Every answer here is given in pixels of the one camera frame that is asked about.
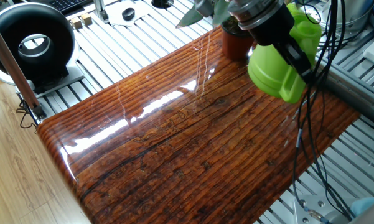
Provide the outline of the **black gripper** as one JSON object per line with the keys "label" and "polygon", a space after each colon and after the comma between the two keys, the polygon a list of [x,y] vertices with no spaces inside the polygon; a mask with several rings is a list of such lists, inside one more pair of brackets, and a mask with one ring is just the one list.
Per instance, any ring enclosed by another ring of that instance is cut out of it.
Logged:
{"label": "black gripper", "polygon": [[289,35],[293,25],[294,18],[283,4],[268,20],[251,29],[251,35],[260,45],[273,44],[286,63],[295,69],[306,84],[310,84],[314,81],[314,73],[308,56],[295,39],[283,40]]}

